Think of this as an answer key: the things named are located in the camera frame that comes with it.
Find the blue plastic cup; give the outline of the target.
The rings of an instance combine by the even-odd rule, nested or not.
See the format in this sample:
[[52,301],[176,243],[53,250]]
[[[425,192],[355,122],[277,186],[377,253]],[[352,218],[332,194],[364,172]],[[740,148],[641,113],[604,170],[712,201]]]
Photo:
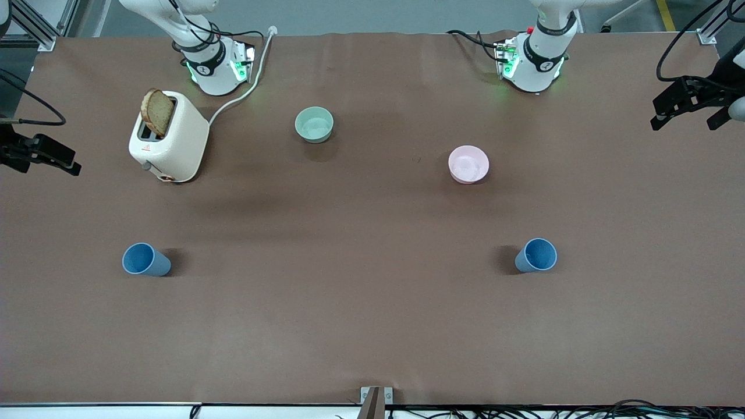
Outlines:
[[548,271],[556,262],[556,247],[540,237],[530,239],[515,258],[515,266],[522,273]]
[[139,242],[125,250],[122,268],[128,274],[159,278],[170,273],[171,261],[151,244]]

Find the white stand leg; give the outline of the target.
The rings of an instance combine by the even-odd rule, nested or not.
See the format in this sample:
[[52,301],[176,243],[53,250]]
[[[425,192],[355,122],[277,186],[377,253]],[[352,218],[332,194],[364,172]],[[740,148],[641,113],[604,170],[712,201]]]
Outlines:
[[622,20],[626,16],[630,15],[636,9],[638,9],[642,5],[644,5],[644,3],[647,3],[649,1],[650,0],[635,0],[633,3],[630,3],[625,8],[623,8],[623,10],[620,10],[615,15],[609,17],[609,19],[607,19],[606,21],[604,21],[604,23],[602,24],[602,27],[601,27],[601,31],[600,32],[601,33],[610,33],[612,31],[613,24],[615,24],[616,22]]

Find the brown bread slice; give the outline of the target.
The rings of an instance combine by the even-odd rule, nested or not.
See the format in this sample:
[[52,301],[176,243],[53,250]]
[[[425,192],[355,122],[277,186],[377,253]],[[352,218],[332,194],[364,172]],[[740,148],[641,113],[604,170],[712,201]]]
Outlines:
[[175,103],[158,88],[151,88],[142,98],[140,115],[142,122],[157,136],[165,136],[171,121]]

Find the cream white toaster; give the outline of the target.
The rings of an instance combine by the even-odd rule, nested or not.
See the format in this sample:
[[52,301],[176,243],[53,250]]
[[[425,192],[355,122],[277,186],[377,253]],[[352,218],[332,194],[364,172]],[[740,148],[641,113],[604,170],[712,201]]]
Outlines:
[[140,112],[130,135],[128,151],[142,169],[165,183],[186,183],[198,173],[207,148],[210,124],[183,94],[162,91],[175,103],[165,136],[142,122]]

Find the pale pink bowl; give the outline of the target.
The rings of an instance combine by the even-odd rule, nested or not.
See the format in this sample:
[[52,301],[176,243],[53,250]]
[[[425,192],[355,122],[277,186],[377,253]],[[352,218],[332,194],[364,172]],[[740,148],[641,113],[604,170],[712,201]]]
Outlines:
[[489,172],[490,161],[479,147],[461,145],[449,154],[450,176],[460,184],[480,182]]

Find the mint green bowl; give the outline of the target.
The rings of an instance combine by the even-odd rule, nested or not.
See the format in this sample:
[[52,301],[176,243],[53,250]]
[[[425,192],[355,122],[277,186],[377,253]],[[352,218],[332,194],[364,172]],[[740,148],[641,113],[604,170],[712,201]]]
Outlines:
[[332,135],[334,117],[321,106],[311,106],[300,111],[295,119],[295,131],[307,143],[319,144]]

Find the brown table mat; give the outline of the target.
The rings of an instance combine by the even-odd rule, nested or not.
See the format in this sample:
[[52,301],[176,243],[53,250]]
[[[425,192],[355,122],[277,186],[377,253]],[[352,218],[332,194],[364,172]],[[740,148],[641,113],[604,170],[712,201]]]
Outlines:
[[[227,98],[164,38],[60,40],[27,84],[82,170],[0,169],[0,403],[745,405],[745,124],[651,129],[670,39],[578,35],[530,95],[451,35],[277,37],[180,185],[127,150],[142,96]],[[125,272],[139,242],[170,273]]]

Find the aluminium frame strut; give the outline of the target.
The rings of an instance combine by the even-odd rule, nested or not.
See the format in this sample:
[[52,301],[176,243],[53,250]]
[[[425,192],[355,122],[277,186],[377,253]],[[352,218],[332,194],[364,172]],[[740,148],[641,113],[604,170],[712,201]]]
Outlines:
[[0,0],[0,46],[52,51],[72,35],[81,0]]
[[745,0],[714,0],[696,29],[702,45],[730,46],[745,37]]

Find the metal table edge bracket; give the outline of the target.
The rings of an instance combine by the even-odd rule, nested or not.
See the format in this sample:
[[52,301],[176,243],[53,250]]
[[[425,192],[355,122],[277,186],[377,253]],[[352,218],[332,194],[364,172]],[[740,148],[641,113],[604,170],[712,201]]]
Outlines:
[[389,408],[394,404],[391,386],[364,386],[360,390],[361,408],[357,419],[395,419]]

